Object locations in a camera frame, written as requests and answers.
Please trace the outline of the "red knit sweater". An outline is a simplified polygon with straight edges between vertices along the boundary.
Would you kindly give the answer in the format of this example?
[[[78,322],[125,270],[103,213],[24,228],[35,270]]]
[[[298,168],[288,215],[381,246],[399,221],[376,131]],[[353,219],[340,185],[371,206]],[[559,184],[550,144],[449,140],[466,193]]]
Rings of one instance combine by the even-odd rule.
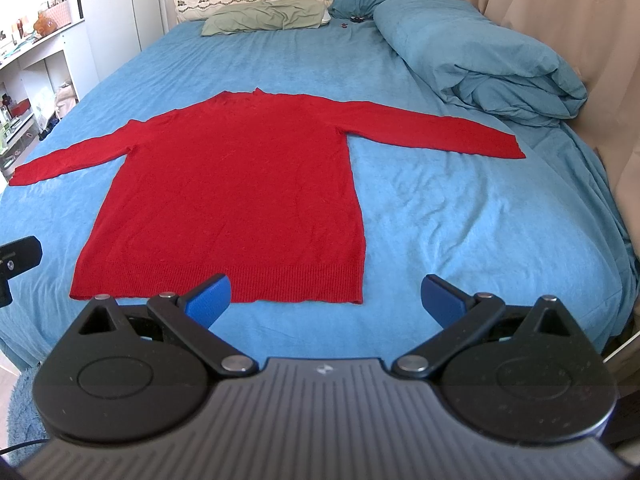
[[[122,163],[77,259],[75,299],[187,292],[222,273],[236,302],[356,304],[366,238],[349,136],[522,157],[514,136],[467,119],[257,90],[133,120],[18,167],[11,184]]]

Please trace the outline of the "blue bed sheet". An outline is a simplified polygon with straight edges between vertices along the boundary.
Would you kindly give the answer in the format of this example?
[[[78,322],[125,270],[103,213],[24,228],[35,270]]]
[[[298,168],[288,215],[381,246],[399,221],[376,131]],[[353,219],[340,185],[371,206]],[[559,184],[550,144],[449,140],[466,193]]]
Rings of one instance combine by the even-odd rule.
[[[372,22],[205,37],[184,23],[85,96],[36,156],[221,91],[262,89],[450,115]],[[597,348],[618,334],[639,265],[598,156],[567,127],[514,125],[522,160],[348,141],[367,240],[361,304],[235,304],[216,335],[256,360],[392,360],[437,333],[420,285],[529,306],[559,297]]]

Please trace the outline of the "red box on shelf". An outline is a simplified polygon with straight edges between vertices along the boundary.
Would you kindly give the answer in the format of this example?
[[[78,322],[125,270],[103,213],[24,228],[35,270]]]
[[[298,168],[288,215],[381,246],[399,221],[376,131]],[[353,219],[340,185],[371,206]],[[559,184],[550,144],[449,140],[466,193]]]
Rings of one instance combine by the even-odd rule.
[[[30,101],[29,99],[24,99],[21,102],[14,103],[10,107],[10,112],[13,117],[20,117],[29,109],[30,109]]]

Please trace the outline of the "white shelf desk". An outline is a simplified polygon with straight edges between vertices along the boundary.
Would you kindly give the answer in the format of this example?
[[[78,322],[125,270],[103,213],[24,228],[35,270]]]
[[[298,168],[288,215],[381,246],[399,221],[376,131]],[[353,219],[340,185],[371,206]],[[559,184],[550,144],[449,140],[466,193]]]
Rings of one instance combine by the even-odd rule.
[[[29,99],[40,129],[55,112],[55,92],[63,82],[72,84],[78,101],[100,82],[79,0],[70,3],[70,17],[68,24],[1,60],[1,87],[17,101]]]

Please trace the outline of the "blue fluffy rug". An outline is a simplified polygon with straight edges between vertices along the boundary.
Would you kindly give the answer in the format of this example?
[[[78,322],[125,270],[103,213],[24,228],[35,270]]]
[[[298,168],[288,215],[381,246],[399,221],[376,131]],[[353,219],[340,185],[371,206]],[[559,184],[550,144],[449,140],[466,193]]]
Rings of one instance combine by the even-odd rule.
[[[25,442],[50,438],[32,400],[32,385],[38,370],[38,367],[25,370],[12,390],[6,422],[6,430],[8,430],[6,446],[9,448]]]

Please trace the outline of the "blue folded duvet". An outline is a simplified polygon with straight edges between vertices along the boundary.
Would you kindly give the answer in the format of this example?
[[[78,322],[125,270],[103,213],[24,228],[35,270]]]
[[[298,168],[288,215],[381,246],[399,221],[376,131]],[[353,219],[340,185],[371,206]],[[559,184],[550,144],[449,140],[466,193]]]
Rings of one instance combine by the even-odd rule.
[[[561,55],[464,0],[386,0],[373,21],[443,101],[526,126],[575,118],[588,92]]]

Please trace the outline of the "white wardrobe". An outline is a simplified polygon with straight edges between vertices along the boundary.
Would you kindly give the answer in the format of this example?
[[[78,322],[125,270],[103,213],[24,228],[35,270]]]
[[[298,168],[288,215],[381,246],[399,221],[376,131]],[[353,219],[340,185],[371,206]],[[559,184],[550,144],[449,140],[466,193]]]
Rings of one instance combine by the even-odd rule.
[[[160,0],[78,0],[96,73],[104,80],[165,33]]]

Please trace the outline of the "green pillow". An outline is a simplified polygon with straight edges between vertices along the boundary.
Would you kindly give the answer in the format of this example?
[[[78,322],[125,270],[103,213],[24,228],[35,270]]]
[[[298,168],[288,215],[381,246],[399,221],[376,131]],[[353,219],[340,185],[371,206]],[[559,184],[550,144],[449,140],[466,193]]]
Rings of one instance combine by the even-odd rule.
[[[201,35],[210,37],[258,30],[319,28],[330,21],[328,8],[317,0],[256,0],[216,10],[206,18]]]

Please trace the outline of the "beige curtain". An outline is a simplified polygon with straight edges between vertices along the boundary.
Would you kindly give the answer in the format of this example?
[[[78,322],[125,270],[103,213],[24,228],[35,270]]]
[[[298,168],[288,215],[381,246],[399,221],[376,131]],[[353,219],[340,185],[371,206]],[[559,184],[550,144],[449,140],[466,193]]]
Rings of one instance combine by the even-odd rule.
[[[598,154],[639,240],[639,0],[469,0],[570,63],[588,90],[573,129]]]

